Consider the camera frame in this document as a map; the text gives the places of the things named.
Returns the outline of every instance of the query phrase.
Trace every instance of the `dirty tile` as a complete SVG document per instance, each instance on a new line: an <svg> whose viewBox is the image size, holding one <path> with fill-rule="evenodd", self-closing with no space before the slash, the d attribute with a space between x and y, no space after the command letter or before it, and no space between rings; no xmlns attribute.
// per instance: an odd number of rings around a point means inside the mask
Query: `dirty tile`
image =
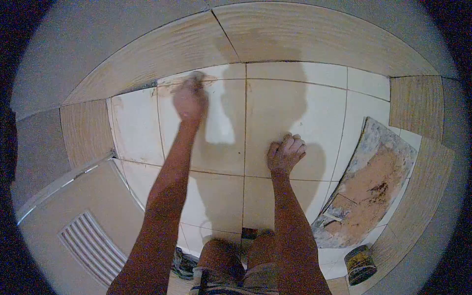
<svg viewBox="0 0 472 295"><path fill-rule="evenodd" d="M241 234L228 233L219 230L212 230L207 228L199 228L193 225L182 223L182 231L185 235L190 254L200 257L203 246L212 238L220 238L227 241L234 242L239 245L241 243Z"/></svg>
<svg viewBox="0 0 472 295"><path fill-rule="evenodd" d="M187 241L185 240L184 231L182 230L182 224L180 223L178 225L177 247L182 248L184 252L189 251Z"/></svg>
<svg viewBox="0 0 472 295"><path fill-rule="evenodd" d="M190 172L182 223L241 233L243 177Z"/></svg>
<svg viewBox="0 0 472 295"><path fill-rule="evenodd" d="M270 177L265 154L284 134L300 134L307 155L295 166L292 179L331 180L341 139L346 91L275 80L248 80L247 176Z"/></svg>
<svg viewBox="0 0 472 295"><path fill-rule="evenodd" d="M204 81L211 80L225 80L225 79L245 79L246 78L246 68L245 64L226 64L213 67L204 67L196 70L168 76L157 80L157 86L166 86L171 84L180 84L185 80L190 73L193 71L199 71L204 74Z"/></svg>
<svg viewBox="0 0 472 295"><path fill-rule="evenodd" d="M191 169L244 175L245 81L219 80L204 84L209 96L209 109L195 139ZM172 91L176 87L163 86L157 90L161 135L166 155L180 123L172 103Z"/></svg>
<svg viewBox="0 0 472 295"><path fill-rule="evenodd" d="M375 241L379 238L379 236L382 234L383 230L385 229L387 225L382 225L382 226L377 226L371 232L367 235L367 237L362 241L362 245L367 245L367 247L371 247Z"/></svg>
<svg viewBox="0 0 472 295"><path fill-rule="evenodd" d="M247 64L247 78L279 79L347 87L347 68L313 62L263 62Z"/></svg>
<svg viewBox="0 0 472 295"><path fill-rule="evenodd" d="M410 132L405 129L401 129L400 137L403 138L403 140L405 140L407 143L409 143L417 152L419 152L420 146L421 146L421 139L422 139L421 135ZM408 173L408 176L407 176L408 178L411 177L415 164L416 164L416 158L414 159L413 166L410 170L410 173Z"/></svg>
<svg viewBox="0 0 472 295"><path fill-rule="evenodd" d="M345 275L347 275L347 268L343 257L342 259L339 259L329 270L329 272L325 275L325 279L340 278Z"/></svg>
<svg viewBox="0 0 472 295"><path fill-rule="evenodd" d="M386 76L348 67L347 88L390 101L390 79Z"/></svg>
<svg viewBox="0 0 472 295"><path fill-rule="evenodd" d="M291 180L292 188L302 210L312 224L320 213L329 182ZM268 178L244 178L243 227L274 229L274 190Z"/></svg>
<svg viewBox="0 0 472 295"><path fill-rule="evenodd" d="M339 181L351 160L359 137L361 136L364 117L372 117L388 126L390 103L362 93L347 91L346 118L339 155L334 169L333 181ZM399 134L399 129L392 130Z"/></svg>
<svg viewBox="0 0 472 295"><path fill-rule="evenodd" d="M156 88L138 90L111 98L118 157L140 163L162 165Z"/></svg>
<svg viewBox="0 0 472 295"><path fill-rule="evenodd" d="M128 186L141 204L146 207L149 192L161 167L129 161L122 161L121 163Z"/></svg>
<svg viewBox="0 0 472 295"><path fill-rule="evenodd" d="M410 181L409 178L407 178L405 180L405 183L403 184L402 186L402 189L400 190L400 192L398 193L398 196L395 198L395 200L393 201L393 203L390 205L390 208L387 210L387 212L385 213L384 217L382 217L382 220L379 222L379 224L377 225L378 227L379 226L383 226L383 225L386 225L390 218L392 218L392 215L393 213L395 212L395 210L397 209L400 201L402 200L403 198L403 195L405 194L405 190L406 190L406 187L408 186L408 182Z"/></svg>

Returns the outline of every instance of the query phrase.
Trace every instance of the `bucket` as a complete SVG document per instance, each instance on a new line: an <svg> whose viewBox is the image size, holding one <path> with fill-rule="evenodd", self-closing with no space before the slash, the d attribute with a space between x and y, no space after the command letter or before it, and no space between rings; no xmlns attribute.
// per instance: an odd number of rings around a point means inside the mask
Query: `bucket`
<svg viewBox="0 0 472 295"><path fill-rule="evenodd" d="M359 246L344 257L349 284L355 286L370 278L377 272L377 267L366 245Z"/></svg>

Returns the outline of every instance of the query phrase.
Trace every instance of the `forearm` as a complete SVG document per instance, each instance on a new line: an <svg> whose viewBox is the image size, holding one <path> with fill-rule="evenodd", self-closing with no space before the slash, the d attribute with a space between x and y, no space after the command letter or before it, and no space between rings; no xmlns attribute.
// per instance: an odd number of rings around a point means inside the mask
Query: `forearm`
<svg viewBox="0 0 472 295"><path fill-rule="evenodd" d="M165 293L198 124L182 123L149 193L143 226L109 294Z"/></svg>
<svg viewBox="0 0 472 295"><path fill-rule="evenodd" d="M180 218L185 203L190 158L197 130L198 123L182 122L180 124L164 166L149 193L146 211L159 212L162 217Z"/></svg>
<svg viewBox="0 0 472 295"><path fill-rule="evenodd" d="M318 248L286 175L272 174L275 237L281 294L330 294L318 265Z"/></svg>

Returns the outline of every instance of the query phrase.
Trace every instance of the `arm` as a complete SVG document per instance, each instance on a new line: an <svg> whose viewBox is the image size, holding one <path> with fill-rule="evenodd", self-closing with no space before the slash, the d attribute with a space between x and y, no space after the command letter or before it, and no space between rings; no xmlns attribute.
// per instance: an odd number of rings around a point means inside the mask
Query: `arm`
<svg viewBox="0 0 472 295"><path fill-rule="evenodd" d="M299 135L287 134L282 143L272 143L267 154L275 196L278 288L281 295L330 295L318 265L312 229L289 180L292 168L305 156L305 149Z"/></svg>
<svg viewBox="0 0 472 295"><path fill-rule="evenodd" d="M149 193L143 226L107 294L166 294L180 214L187 194L195 134L206 108L199 79L186 80L174 96L182 122Z"/></svg>

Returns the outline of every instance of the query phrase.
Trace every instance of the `fingers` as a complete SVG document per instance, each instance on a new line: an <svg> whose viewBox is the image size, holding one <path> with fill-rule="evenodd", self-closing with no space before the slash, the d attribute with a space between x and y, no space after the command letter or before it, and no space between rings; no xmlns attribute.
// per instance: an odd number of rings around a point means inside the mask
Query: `fingers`
<svg viewBox="0 0 472 295"><path fill-rule="evenodd" d="M192 91L192 93L197 94L201 89L203 89L203 73L199 71L192 72L187 79L182 83L182 88L187 88Z"/></svg>
<svg viewBox="0 0 472 295"><path fill-rule="evenodd" d="M303 153L305 153L306 151L306 145L303 143L299 148L298 150L296 151L297 155L302 155Z"/></svg>
<svg viewBox="0 0 472 295"><path fill-rule="evenodd" d="M292 144L292 146L290 147L290 151L291 152L297 152L298 149L302 146L302 144L304 144L304 141L301 140L301 138L297 138L294 140L294 143Z"/></svg>
<svg viewBox="0 0 472 295"><path fill-rule="evenodd" d="M293 139L292 134L289 132L285 134L280 147L283 149L284 152L289 152L290 147L293 145L294 141L295 140Z"/></svg>
<svg viewBox="0 0 472 295"><path fill-rule="evenodd" d="M277 153L277 149L280 147L280 143L271 143L269 146L269 151L267 152L268 158L273 158L275 153Z"/></svg>

